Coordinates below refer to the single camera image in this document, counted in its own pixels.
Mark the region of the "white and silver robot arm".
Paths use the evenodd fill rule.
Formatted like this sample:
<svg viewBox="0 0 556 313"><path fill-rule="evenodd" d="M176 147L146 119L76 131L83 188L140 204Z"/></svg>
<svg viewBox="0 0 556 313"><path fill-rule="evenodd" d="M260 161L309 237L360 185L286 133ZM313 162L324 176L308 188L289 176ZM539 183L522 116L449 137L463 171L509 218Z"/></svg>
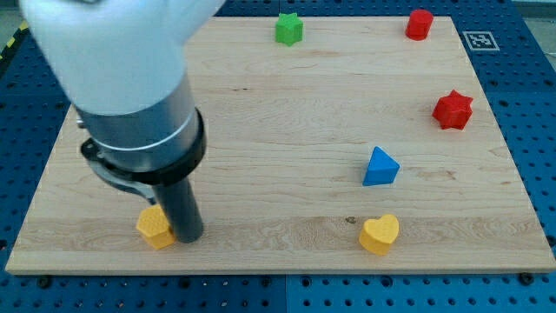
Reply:
<svg viewBox="0 0 556 313"><path fill-rule="evenodd" d="M176 238L203 232L189 174L206 133L185 43L222 0L22 0L45 59L82 119L81 152L113 187L162 207Z"/></svg>

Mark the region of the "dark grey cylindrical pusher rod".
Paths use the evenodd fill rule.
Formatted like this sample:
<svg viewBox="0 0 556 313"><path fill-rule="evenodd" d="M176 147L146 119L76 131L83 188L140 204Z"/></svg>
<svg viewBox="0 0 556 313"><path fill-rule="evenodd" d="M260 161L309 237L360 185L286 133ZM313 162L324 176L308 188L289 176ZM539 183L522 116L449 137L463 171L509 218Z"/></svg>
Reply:
<svg viewBox="0 0 556 313"><path fill-rule="evenodd" d="M203 233L202 216L189 180L183 178L171 185L157 184L153 191L176 239L182 243L199 239Z"/></svg>

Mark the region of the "black flange mount ring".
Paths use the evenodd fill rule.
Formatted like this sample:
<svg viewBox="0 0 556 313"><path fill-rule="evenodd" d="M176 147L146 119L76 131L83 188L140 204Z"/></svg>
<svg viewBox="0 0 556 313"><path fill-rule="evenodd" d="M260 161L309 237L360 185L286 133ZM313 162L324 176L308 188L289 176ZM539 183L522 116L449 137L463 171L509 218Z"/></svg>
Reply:
<svg viewBox="0 0 556 313"><path fill-rule="evenodd" d="M117 168L102 155L98 144L89 138L82 143L80 152L89 167L105 183L123 192L138 195L150 204L156 203L152 188L155 186L169 187L184 181L203 159L207 148L207 136L204 129L202 113L195 109L198 131L195 139L186 151L175 162L158 170L133 172Z"/></svg>

